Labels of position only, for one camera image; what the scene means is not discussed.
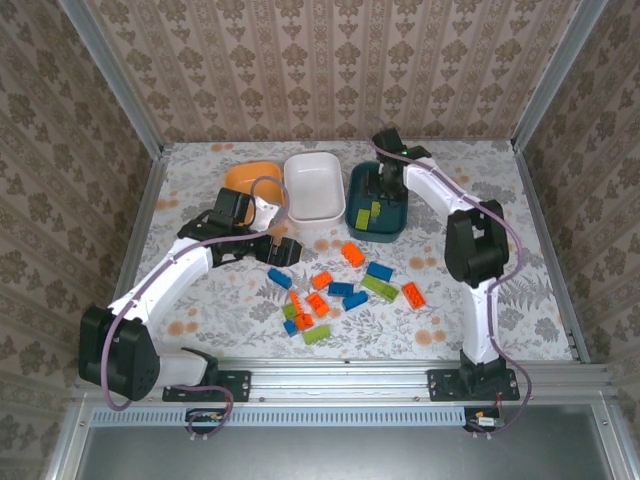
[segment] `metal bracket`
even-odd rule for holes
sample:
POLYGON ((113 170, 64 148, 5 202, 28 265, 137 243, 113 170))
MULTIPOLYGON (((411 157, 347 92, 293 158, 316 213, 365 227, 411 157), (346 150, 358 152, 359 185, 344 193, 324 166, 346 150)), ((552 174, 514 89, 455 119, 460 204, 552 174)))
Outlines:
MULTIPOLYGON (((251 393, 251 372, 248 370, 218 371, 215 383, 219 387, 227 388, 233 394, 233 401, 245 403, 249 401, 251 393)), ((224 402, 224 394, 217 391, 188 392, 179 388, 167 387, 162 392, 164 402, 204 403, 224 402)))
POLYGON ((482 384, 476 385, 473 393, 465 388, 458 369, 429 370, 427 372, 429 397, 432 402, 488 401, 496 400, 499 393, 502 400, 519 400, 520 391, 516 374, 506 369, 482 384))

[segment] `green block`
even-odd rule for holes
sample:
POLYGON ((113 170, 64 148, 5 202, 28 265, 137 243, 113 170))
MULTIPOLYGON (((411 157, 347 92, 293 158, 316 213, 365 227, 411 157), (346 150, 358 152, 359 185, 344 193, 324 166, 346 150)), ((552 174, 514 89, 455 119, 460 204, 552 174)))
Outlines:
POLYGON ((389 302, 393 302, 398 296, 398 293, 400 293, 399 290, 393 288, 388 283, 384 283, 382 280, 378 280, 371 275, 365 275, 361 283, 363 287, 374 291, 389 302))
POLYGON ((380 202, 371 202, 371 217, 376 218, 380 215, 380 202))
POLYGON ((320 340, 329 338, 330 336, 329 325, 322 325, 321 327, 314 328, 313 330, 306 331, 302 334, 304 343, 306 343, 307 345, 314 344, 316 342, 319 342, 320 340))
POLYGON ((284 307, 282 307, 282 312, 284 313, 284 318, 286 318, 287 320, 296 318, 296 315, 298 314, 293 303, 287 303, 284 307))
POLYGON ((366 230, 369 226, 369 215, 371 212, 369 210, 365 210, 361 208, 358 210, 358 217, 356 218, 356 229, 357 230, 366 230))

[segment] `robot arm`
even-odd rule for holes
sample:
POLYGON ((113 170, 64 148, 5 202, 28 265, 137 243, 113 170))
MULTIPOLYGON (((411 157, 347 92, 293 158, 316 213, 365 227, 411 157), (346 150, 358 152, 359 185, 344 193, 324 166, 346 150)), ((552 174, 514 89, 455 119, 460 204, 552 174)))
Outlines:
POLYGON ((117 327, 109 355, 109 389, 130 400, 140 400, 155 387, 216 384, 217 361, 201 352, 182 349, 175 353, 156 352, 153 327, 165 316, 182 294, 210 268, 241 260, 252 254, 258 261, 288 266, 300 259, 302 246, 289 238, 274 242, 270 235, 243 239, 251 230, 265 231, 279 213, 279 207, 260 197, 223 188, 212 210, 207 210, 182 227, 169 252, 135 287, 115 300, 107 309, 90 307, 80 324, 80 377, 101 384, 101 353, 107 331, 115 318, 125 312, 117 327), (254 214, 243 225, 249 205, 254 214), (208 246, 202 241, 233 237, 208 246), (224 260, 225 255, 234 259, 224 260), (142 290, 149 279, 154 281, 142 290))
MULTIPOLYGON (((430 170, 415 164, 409 165, 404 168, 403 183, 407 189, 425 200, 440 218, 449 218, 456 212, 473 210, 471 205, 454 195, 441 180, 444 177, 453 184, 453 181, 436 165, 433 158, 423 157, 417 161, 430 167, 430 170)), ((480 202, 480 199, 472 195, 467 196, 480 202)), ((476 365, 490 363, 499 356, 489 340, 489 319, 487 318, 487 302, 492 301, 492 311, 497 311, 498 290, 494 290, 490 298, 487 296, 487 288, 493 281, 495 281, 495 277, 478 283, 475 288, 467 283, 462 286, 461 295, 464 307, 462 351, 476 365)), ((494 322, 495 332, 498 330, 495 318, 491 321, 494 322)))
MULTIPOLYGON (((474 205, 480 205, 500 218, 503 218, 502 207, 495 200, 481 202, 466 193, 440 170, 424 148, 407 148, 395 129, 376 134, 373 142, 380 168, 377 178, 367 182, 374 190, 370 193, 381 199, 402 201, 410 190, 424 199, 441 218, 447 219, 445 263, 451 276, 464 284, 464 340, 461 367, 456 380, 450 382, 455 385, 445 389, 444 397, 495 396, 496 387, 502 390, 504 380, 512 378, 512 371, 506 369, 505 359, 491 342, 490 322, 493 340, 497 342, 498 289, 494 288, 489 295, 488 288, 503 275, 509 248, 504 227, 474 205), (407 161, 401 161, 399 157, 407 158, 407 161), (489 318, 489 302, 494 318, 489 318)), ((430 393, 434 400, 435 392, 430 390, 430 393)))

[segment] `orange block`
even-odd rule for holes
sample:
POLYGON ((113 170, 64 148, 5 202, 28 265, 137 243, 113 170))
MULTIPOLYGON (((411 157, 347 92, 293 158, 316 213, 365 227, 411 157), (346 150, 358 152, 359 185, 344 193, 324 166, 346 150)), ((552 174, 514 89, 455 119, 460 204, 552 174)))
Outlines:
POLYGON ((364 265, 366 260, 364 254, 352 242, 347 242, 342 247, 342 255, 347 259, 352 267, 358 268, 364 265))
POLYGON ((298 299, 298 295, 295 292, 289 292, 289 296, 291 297, 291 303, 296 307, 296 312, 298 315, 302 313, 302 305, 300 305, 300 300, 298 299))
POLYGON ((424 301, 424 297, 420 293, 420 290, 418 290, 418 287, 416 287, 415 283, 407 283, 404 287, 402 287, 402 291, 404 293, 404 296, 407 297, 409 305, 411 305, 414 309, 418 309, 426 303, 424 301))
POLYGON ((307 303, 311 305, 313 311, 316 312, 320 318, 324 317, 327 313, 329 313, 329 305, 322 299, 322 297, 317 293, 312 293, 307 297, 307 303))
POLYGON ((324 287, 333 282, 333 277, 329 272, 322 272, 311 279, 311 283, 316 290, 322 290, 324 287))
POLYGON ((295 324, 298 331, 306 330, 313 327, 313 318, 308 313, 302 313, 296 317, 295 324))

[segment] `dark green container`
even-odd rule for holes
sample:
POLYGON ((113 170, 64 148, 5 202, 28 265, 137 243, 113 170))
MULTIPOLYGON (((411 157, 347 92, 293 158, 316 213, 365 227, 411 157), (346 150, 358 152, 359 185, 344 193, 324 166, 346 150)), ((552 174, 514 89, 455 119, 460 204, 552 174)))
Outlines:
POLYGON ((345 220, 349 234, 356 240, 365 242, 391 243, 396 240, 407 226, 407 210, 409 202, 381 199, 377 195, 364 195, 366 179, 369 172, 377 172, 378 162, 364 162, 356 165, 351 172, 349 191, 347 192, 347 210, 345 220), (371 210, 372 202, 380 202, 380 215, 370 217, 367 230, 356 229, 358 210, 371 210))

